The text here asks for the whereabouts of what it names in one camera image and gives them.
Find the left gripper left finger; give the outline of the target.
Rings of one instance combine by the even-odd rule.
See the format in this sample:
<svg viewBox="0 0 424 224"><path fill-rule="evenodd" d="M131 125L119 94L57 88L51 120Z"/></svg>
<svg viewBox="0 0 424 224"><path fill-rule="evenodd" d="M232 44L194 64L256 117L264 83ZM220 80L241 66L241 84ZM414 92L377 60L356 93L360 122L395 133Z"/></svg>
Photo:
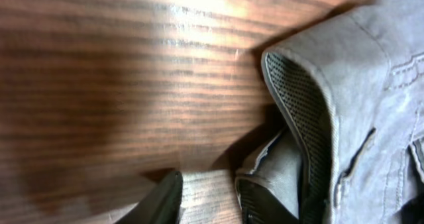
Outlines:
<svg viewBox="0 0 424 224"><path fill-rule="evenodd" d="M183 184L182 173L171 171L115 224L179 224Z"/></svg>

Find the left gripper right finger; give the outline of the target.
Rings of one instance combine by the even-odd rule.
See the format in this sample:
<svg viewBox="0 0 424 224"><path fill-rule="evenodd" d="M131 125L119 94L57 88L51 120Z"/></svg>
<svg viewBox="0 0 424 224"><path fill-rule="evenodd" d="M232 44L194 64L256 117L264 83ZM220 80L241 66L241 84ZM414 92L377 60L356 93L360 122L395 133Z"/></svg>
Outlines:
<svg viewBox="0 0 424 224"><path fill-rule="evenodd" d="M266 188L248 180L239 180L237 190L243 224L298 224L298 218Z"/></svg>

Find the grey shorts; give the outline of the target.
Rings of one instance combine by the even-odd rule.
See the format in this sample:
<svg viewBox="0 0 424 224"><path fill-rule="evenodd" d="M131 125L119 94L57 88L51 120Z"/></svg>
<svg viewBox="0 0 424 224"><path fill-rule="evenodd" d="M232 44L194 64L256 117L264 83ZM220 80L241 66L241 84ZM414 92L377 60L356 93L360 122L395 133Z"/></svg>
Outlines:
<svg viewBox="0 0 424 224"><path fill-rule="evenodd" d="M244 160L236 190L266 188L298 223L423 222L423 0L372 0L261 65L286 127Z"/></svg>

